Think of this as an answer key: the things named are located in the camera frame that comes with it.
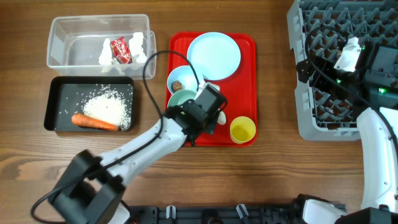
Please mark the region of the brown mushroom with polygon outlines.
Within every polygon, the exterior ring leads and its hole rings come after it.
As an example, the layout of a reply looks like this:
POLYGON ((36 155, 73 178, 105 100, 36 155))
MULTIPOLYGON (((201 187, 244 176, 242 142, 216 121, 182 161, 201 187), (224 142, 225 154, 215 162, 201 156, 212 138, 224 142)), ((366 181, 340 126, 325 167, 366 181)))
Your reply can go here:
POLYGON ((176 80, 172 83, 172 91, 175 93, 179 90, 183 90, 185 87, 183 85, 183 83, 181 83, 180 81, 176 80))

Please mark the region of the white tissue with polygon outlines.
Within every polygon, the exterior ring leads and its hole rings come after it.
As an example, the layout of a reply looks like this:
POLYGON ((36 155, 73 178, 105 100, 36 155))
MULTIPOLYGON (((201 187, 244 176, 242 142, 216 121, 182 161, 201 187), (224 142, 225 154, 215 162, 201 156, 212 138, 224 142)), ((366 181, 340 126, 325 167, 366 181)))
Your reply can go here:
MULTIPOLYGON (((98 59, 100 65, 114 65, 121 64, 113 56, 113 52, 110 47, 110 42, 112 40, 105 39, 103 42, 103 49, 98 59)), ((147 61, 147 56, 144 53, 143 43, 144 34, 142 32, 135 32, 131 39, 126 41, 127 46, 131 51, 132 63, 141 64, 147 61)))

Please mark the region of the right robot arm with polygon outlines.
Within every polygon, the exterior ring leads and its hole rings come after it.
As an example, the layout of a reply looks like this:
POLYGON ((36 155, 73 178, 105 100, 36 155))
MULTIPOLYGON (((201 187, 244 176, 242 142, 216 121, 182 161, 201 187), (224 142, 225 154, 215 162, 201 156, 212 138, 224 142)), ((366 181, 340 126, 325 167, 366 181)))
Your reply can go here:
POLYGON ((348 42, 334 65, 320 57, 297 64, 299 82, 317 75, 323 86, 336 86, 339 97, 357 99, 364 161, 361 209, 340 215, 313 199, 304 205, 307 223, 397 223, 397 88, 389 82, 396 57, 395 47, 348 42))

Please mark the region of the light blue bowl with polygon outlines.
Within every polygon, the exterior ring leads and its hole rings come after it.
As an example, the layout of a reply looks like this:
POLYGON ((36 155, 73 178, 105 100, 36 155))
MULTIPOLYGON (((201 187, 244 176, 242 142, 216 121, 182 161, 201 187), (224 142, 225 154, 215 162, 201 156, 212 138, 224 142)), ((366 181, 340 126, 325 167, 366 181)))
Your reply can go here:
POLYGON ((173 95, 172 83, 174 81, 180 81, 184 85, 184 90, 198 91, 198 83, 204 81, 203 75, 200 72, 196 72, 194 75, 192 68, 189 65, 182 65, 173 69, 167 78, 167 88, 169 92, 173 95))

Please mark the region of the white rice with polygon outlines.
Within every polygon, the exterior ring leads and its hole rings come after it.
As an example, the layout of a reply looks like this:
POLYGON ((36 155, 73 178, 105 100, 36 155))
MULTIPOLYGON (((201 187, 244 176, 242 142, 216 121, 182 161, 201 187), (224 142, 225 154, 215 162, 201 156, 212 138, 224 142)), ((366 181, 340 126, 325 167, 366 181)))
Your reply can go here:
POLYGON ((63 84, 55 110, 54 130, 87 131, 72 123, 76 113, 105 121, 127 131, 132 125, 132 84, 63 84))

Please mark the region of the green bowl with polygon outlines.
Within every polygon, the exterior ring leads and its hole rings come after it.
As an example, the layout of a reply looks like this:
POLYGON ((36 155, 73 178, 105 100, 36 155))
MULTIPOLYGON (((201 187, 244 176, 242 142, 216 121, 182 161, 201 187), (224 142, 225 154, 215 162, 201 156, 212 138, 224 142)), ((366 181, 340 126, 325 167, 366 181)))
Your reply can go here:
POLYGON ((167 107, 181 105, 187 100, 194 100, 197 93, 193 90, 179 90, 169 99, 167 107))

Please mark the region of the grey dishwasher rack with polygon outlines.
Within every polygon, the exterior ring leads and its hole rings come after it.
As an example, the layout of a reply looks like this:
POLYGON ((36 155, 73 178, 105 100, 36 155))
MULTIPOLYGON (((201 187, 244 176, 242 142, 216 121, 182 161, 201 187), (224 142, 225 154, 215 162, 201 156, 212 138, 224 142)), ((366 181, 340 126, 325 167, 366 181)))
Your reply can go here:
MULTIPOLYGON (((341 30, 359 42, 397 46, 397 1, 302 1, 293 2, 287 13, 290 49, 296 62, 309 52, 331 63, 340 56, 341 30)), ((327 85, 315 86, 315 77, 298 82, 295 89, 298 130, 310 141, 356 141, 360 138, 352 103, 340 100, 327 85)))

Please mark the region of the yellow cup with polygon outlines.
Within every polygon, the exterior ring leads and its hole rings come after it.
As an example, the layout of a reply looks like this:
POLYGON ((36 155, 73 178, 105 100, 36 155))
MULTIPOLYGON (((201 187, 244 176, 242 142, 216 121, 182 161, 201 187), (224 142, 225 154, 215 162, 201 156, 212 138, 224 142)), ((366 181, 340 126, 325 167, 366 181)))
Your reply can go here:
POLYGON ((232 120, 229 128, 230 138, 236 144, 244 144, 256 135, 256 124, 246 116, 239 116, 232 120))

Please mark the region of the orange carrot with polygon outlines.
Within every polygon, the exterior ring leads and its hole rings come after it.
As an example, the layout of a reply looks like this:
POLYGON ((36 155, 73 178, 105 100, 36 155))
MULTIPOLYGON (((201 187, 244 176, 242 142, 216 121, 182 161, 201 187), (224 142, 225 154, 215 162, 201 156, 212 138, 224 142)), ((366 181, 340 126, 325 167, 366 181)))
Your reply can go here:
POLYGON ((81 113, 74 114, 71 118, 71 121, 74 125, 84 128, 102 129, 106 131, 119 131, 118 126, 89 117, 81 113))

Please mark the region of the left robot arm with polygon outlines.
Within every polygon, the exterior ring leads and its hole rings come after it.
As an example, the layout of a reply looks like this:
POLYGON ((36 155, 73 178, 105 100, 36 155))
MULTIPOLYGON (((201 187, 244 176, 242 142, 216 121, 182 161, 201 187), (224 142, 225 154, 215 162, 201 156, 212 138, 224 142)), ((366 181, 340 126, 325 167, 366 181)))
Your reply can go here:
POLYGON ((77 154, 46 196, 65 223, 124 223, 126 187, 154 162, 214 130, 220 109, 189 100, 161 113, 139 137, 100 156, 77 154))

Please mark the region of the red serving tray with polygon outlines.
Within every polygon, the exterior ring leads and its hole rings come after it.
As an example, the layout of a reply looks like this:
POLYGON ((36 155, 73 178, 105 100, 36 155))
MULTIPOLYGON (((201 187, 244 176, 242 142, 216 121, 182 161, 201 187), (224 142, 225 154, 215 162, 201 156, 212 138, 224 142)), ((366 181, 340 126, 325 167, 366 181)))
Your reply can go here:
MULTIPOLYGON (((187 56, 188 46, 194 38, 204 32, 178 32, 171 37, 169 50, 173 50, 187 56)), ((257 74, 256 74, 256 44, 247 34, 226 33, 238 45, 241 51, 241 63, 234 74, 225 80, 211 81, 221 87, 221 92, 228 100, 228 105, 223 111, 226 114, 227 123, 217 124, 215 132, 210 135, 203 133, 195 141, 198 147, 247 147, 257 138, 254 137, 242 144, 232 141, 229 133, 230 123, 239 116, 246 116, 253 120, 257 127, 257 74)), ((168 61, 168 74, 181 65, 188 65, 184 59, 178 55, 170 54, 168 61)))

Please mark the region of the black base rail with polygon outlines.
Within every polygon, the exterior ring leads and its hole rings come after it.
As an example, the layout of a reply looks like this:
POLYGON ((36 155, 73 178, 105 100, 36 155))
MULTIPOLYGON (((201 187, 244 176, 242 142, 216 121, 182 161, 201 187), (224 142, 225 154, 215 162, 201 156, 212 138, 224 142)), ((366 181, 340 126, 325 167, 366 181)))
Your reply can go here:
POLYGON ((138 224, 305 224, 298 205, 235 207, 131 206, 130 223, 138 224))

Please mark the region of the black plastic tray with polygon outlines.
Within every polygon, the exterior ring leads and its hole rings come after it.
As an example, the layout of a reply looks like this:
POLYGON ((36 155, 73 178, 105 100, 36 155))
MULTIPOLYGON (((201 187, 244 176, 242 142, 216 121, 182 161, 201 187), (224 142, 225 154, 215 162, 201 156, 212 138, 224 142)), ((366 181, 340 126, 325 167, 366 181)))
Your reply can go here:
POLYGON ((102 130, 79 127, 72 123, 75 113, 83 114, 84 107, 94 99, 114 98, 124 109, 118 116, 121 132, 134 126, 134 82, 129 77, 73 77, 52 80, 44 118, 44 128, 55 132, 94 132, 102 130))

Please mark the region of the red snack wrapper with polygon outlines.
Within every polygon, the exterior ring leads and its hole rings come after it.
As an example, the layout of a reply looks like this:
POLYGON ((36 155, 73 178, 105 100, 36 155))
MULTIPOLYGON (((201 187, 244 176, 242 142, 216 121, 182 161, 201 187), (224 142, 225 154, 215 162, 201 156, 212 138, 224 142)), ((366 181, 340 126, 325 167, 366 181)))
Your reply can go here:
POLYGON ((131 51, 127 46, 124 37, 120 37, 110 42, 110 47, 113 52, 113 56, 121 64, 132 63, 131 51))

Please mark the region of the light blue plate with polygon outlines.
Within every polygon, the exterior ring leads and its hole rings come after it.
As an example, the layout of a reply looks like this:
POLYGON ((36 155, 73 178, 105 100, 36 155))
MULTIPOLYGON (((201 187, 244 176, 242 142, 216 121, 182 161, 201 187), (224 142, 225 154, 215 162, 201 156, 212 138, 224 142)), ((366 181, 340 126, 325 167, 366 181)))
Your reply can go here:
POLYGON ((230 36, 207 32, 191 42, 187 58, 204 79, 217 81, 230 77, 238 69, 241 51, 230 36))

